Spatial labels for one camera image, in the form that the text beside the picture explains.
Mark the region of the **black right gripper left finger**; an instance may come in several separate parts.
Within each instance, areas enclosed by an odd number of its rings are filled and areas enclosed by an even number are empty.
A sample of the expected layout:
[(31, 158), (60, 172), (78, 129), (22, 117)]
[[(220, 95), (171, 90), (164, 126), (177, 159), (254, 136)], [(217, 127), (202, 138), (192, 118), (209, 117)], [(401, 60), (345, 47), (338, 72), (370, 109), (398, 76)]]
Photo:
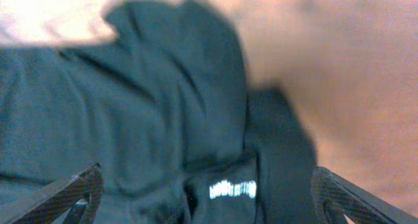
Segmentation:
[(103, 193), (102, 167), (94, 163), (1, 206), (1, 223), (92, 224)]

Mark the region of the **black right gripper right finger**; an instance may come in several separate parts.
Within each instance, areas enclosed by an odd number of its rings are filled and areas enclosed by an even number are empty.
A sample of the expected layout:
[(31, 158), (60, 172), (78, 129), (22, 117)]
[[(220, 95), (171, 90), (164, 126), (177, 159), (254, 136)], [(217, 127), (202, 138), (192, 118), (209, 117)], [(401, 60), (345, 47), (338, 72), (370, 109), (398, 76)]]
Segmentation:
[(417, 224), (417, 218), (381, 200), (325, 167), (311, 180), (315, 213), (321, 224)]

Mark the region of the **black t-shirt with logo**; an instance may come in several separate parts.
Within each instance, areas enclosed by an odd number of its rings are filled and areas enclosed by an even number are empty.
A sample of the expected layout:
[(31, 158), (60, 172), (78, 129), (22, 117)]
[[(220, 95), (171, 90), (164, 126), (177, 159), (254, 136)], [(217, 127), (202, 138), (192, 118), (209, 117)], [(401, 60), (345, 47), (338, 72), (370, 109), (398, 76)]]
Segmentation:
[(227, 22), (127, 1), (117, 39), (1, 49), (1, 203), (100, 163), (96, 223), (316, 223), (312, 143)]

